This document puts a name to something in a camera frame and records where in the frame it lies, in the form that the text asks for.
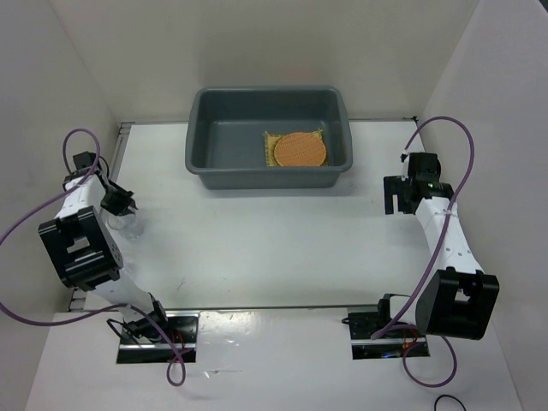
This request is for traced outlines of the clear faceted cup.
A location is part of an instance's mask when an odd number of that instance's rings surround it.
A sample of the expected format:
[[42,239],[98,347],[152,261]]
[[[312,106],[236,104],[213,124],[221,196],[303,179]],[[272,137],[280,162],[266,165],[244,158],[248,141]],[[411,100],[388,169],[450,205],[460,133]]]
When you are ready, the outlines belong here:
[[136,240],[144,232],[144,224],[136,209],[130,209],[127,214],[107,214],[106,223],[111,230],[128,240]]

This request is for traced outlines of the round orange woven tray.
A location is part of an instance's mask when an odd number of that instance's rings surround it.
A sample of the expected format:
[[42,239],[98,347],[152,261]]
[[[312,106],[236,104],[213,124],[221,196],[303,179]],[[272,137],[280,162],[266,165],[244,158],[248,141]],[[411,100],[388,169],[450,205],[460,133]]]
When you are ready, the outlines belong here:
[[273,157],[283,167],[316,167],[327,159],[327,149],[320,132],[297,132],[278,140]]

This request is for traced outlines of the square bamboo mat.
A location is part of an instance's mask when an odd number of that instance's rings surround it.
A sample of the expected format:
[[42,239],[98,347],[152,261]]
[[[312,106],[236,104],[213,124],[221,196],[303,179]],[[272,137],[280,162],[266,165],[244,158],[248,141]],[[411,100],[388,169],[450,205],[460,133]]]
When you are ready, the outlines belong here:
[[318,167],[328,164],[321,128],[312,132],[264,132],[265,161],[269,167]]

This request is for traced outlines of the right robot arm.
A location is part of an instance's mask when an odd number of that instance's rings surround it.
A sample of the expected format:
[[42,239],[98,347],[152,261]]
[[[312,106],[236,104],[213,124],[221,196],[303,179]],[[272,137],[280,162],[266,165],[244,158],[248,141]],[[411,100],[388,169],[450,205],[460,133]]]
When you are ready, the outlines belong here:
[[386,214],[417,218],[431,253],[426,279],[410,296],[385,295],[375,316],[375,337],[393,337],[405,325],[424,335],[480,340],[499,293],[499,281],[484,273],[462,230],[453,188],[443,183],[434,153],[402,155],[399,176],[384,178]]

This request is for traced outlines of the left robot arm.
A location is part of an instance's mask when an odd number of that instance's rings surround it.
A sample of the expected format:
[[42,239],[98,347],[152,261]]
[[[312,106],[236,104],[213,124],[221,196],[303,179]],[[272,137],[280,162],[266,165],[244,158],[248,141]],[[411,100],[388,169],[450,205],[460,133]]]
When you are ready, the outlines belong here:
[[100,296],[116,305],[125,332],[152,343],[170,334],[170,320],[159,300],[139,288],[124,268],[112,230],[139,235],[134,193],[112,182],[97,168],[97,155],[73,156],[75,170],[63,181],[68,196],[57,215],[39,226],[39,237],[64,286]]

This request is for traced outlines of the grey plastic bin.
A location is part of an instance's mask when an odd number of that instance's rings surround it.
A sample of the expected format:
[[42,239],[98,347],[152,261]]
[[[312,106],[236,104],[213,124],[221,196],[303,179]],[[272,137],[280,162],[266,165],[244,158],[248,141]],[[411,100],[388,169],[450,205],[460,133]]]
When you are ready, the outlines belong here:
[[[321,166],[267,163],[267,137],[319,132]],[[211,190],[330,188],[353,165],[342,94],[332,86],[207,87],[188,120],[187,170]]]

